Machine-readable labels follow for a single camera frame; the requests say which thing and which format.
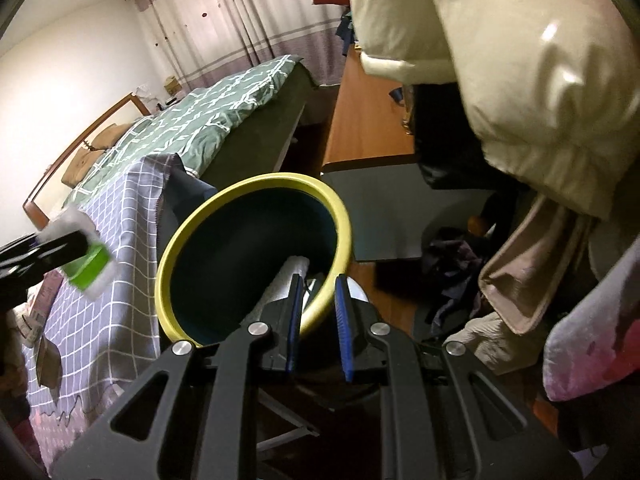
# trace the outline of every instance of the floral curtain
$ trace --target floral curtain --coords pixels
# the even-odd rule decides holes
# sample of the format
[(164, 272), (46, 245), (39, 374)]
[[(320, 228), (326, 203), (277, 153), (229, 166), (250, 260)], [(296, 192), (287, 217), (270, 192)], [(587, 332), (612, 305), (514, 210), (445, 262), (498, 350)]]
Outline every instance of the floral curtain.
[(298, 54), (320, 84), (338, 84), (334, 35), (342, 7), (312, 0), (133, 0), (161, 73), (188, 88), (282, 54)]

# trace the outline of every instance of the yellow bucket rim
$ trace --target yellow bucket rim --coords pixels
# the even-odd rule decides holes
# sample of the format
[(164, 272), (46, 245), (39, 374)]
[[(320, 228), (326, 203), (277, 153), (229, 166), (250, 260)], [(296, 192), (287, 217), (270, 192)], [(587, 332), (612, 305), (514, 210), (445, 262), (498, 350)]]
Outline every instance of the yellow bucket rim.
[(198, 347), (202, 346), (182, 329), (175, 318), (170, 299), (171, 275), (178, 254), (182, 251), (185, 243), (200, 224), (222, 206), (251, 192), (275, 187), (297, 189), (313, 196), (324, 205), (334, 220), (337, 234), (334, 260), (318, 294), (302, 313), (300, 336), (304, 337), (311, 332), (330, 312), (335, 279), (347, 271), (351, 259), (351, 223), (347, 209), (335, 191), (316, 178), (298, 173), (267, 173), (242, 180), (216, 193), (191, 213), (169, 241), (158, 266), (155, 296), (158, 320), (172, 342), (187, 340)]

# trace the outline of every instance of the trash can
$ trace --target trash can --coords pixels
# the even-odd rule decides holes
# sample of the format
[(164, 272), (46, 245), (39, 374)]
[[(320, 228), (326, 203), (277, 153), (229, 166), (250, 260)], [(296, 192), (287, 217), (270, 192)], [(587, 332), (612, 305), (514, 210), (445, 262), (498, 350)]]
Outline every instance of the trash can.
[(336, 277), (351, 258), (344, 204), (326, 184), (296, 173), (238, 182), (204, 202), (169, 241), (156, 276), (156, 310), (171, 341), (224, 340), (252, 311), (289, 256), (326, 279), (307, 305), (300, 334), (329, 314)]

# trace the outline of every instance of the wooden cabinet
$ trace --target wooden cabinet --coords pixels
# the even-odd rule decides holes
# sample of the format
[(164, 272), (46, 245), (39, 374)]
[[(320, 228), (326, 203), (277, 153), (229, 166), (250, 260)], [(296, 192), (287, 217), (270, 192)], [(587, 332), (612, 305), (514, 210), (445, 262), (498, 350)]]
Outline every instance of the wooden cabinet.
[[(420, 240), (442, 226), (466, 228), (489, 192), (433, 190), (422, 178), (404, 108), (388, 93), (399, 83), (366, 75), (351, 48), (322, 162), (322, 180), (344, 202), (357, 261), (420, 256)], [(445, 135), (446, 132), (434, 132)]]

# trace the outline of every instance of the silver bolt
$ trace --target silver bolt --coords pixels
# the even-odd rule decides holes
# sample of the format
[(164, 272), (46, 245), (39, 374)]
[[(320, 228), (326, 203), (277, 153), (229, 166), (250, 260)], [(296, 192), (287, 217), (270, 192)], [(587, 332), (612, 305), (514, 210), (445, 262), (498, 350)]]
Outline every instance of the silver bolt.
[(178, 341), (174, 343), (171, 350), (176, 355), (187, 355), (193, 349), (193, 345), (188, 341)]
[(449, 355), (461, 356), (466, 352), (466, 347), (459, 341), (449, 341), (444, 348)]
[(251, 335), (263, 335), (269, 331), (269, 325), (261, 321), (256, 321), (249, 325), (249, 334)]
[(386, 323), (374, 323), (370, 330), (373, 335), (388, 335), (391, 327)]

